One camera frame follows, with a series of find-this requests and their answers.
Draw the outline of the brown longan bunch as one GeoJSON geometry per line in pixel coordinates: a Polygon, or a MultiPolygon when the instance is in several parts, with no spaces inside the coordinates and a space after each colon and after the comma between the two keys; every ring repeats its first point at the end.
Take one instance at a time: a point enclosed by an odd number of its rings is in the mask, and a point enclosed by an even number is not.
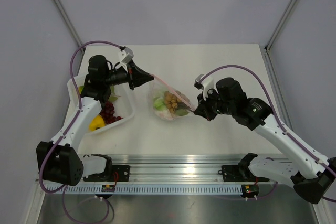
{"type": "Polygon", "coordinates": [[[190,107],[172,92],[165,91],[164,100],[167,109],[175,116],[186,116],[191,111],[190,107]]]}

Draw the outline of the green lettuce head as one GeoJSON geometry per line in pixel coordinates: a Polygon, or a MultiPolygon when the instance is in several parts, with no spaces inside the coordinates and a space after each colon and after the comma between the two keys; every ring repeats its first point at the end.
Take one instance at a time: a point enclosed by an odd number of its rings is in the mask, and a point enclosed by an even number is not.
{"type": "Polygon", "coordinates": [[[156,100],[154,100],[153,102],[153,107],[154,109],[156,109],[157,111],[165,111],[167,109],[166,105],[165,105],[165,100],[163,97],[159,97],[156,100]]]}

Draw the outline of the clear zip top bag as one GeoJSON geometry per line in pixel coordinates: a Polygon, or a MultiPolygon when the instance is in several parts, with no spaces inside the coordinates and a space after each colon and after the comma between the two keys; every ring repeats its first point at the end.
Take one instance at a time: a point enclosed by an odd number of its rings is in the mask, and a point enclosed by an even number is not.
{"type": "Polygon", "coordinates": [[[184,93],[157,76],[149,84],[148,103],[154,114],[166,121],[192,116],[195,111],[195,106],[184,93]]]}

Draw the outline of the white cauliflower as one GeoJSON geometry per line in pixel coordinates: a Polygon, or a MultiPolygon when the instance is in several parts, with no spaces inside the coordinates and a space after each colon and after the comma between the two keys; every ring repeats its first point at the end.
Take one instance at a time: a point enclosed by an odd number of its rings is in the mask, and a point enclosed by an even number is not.
{"type": "Polygon", "coordinates": [[[166,121],[173,121],[176,119],[176,116],[172,114],[169,110],[163,110],[163,111],[155,110],[154,112],[159,118],[166,121]]]}

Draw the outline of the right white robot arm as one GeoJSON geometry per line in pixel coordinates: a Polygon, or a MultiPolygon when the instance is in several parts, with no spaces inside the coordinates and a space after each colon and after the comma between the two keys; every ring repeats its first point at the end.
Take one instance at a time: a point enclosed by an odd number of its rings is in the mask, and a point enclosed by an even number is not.
{"type": "Polygon", "coordinates": [[[268,140],[290,164],[258,154],[246,154],[234,168],[241,180],[266,178],[294,189],[305,201],[317,204],[335,181],[335,158],[317,152],[276,117],[271,106],[260,98],[249,98],[240,83],[225,78],[214,83],[200,75],[194,83],[201,90],[195,114],[209,121],[230,115],[238,124],[268,140]]]}

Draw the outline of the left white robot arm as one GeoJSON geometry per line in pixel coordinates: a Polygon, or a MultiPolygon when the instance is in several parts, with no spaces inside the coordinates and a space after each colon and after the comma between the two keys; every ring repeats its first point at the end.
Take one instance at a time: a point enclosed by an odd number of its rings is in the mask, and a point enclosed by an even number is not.
{"type": "Polygon", "coordinates": [[[41,186],[44,181],[75,186],[82,178],[91,175],[102,181],[113,176],[111,158],[100,154],[80,157],[77,150],[89,125],[106,105],[111,86],[127,83],[133,90],[154,79],[130,57],[120,61],[120,65],[114,69],[103,55],[89,59],[84,88],[77,92],[79,103],[75,112],[49,142],[40,142],[36,148],[41,186]]]}

